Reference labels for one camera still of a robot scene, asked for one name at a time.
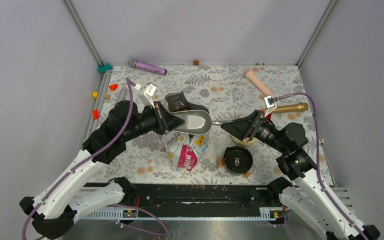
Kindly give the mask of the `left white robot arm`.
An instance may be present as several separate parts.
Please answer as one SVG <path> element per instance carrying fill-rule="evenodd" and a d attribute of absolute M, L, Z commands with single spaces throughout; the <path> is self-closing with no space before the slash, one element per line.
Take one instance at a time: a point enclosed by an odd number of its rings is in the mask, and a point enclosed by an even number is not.
<path fill-rule="evenodd" d="M 55 240 L 67 233 L 84 216 L 112 204 L 124 206 L 135 200 L 133 185 L 125 178 L 82 197 L 78 191 L 101 168 L 124 152 L 130 140 L 155 132 L 169 133 L 185 120 L 166 110 L 160 101 L 142 112 L 133 101 L 123 100 L 110 110 L 107 119 L 91 133 L 69 167 L 43 193 L 24 197 L 20 206 L 42 238 Z"/>

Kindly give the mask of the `metal food scoop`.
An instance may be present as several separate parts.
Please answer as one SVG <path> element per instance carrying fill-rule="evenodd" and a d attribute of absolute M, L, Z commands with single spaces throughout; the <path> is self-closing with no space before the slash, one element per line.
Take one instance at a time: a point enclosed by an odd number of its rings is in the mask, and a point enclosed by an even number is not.
<path fill-rule="evenodd" d="M 184 121 L 184 123 L 176 127 L 174 131 L 198 136 L 207 134 L 212 126 L 221 126 L 222 124 L 239 120 L 238 118 L 231 120 L 212 120 L 210 114 L 204 110 L 178 111 L 173 112 L 172 115 Z"/>

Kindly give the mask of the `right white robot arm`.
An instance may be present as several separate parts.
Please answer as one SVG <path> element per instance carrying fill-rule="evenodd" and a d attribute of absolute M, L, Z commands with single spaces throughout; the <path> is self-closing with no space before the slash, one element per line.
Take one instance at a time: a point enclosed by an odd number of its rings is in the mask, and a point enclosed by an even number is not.
<path fill-rule="evenodd" d="M 247 117 L 220 124 L 239 140 L 258 139 L 281 153 L 276 159 L 283 177 L 267 186 L 267 201 L 297 214 L 322 240 L 377 240 L 380 231 L 365 224 L 319 176 L 316 163 L 303 146 L 308 143 L 302 124 L 291 122 L 281 130 L 255 110 Z"/>

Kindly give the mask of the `cat print pet food bag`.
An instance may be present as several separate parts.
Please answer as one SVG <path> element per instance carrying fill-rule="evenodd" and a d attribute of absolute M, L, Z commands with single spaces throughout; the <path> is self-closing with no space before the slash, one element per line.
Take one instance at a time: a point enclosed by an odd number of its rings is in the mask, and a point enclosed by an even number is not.
<path fill-rule="evenodd" d="M 184 92 L 170 93 L 165 96 L 165 102 L 168 104 L 168 109 L 190 107 L 190 110 L 203 110 L 210 113 L 209 109 L 200 104 L 195 104 L 187 100 Z M 177 131 L 161 137 L 163 147 L 167 152 L 173 168 L 186 169 L 191 171 L 207 151 L 210 141 L 210 132 L 204 135 L 191 135 Z"/>

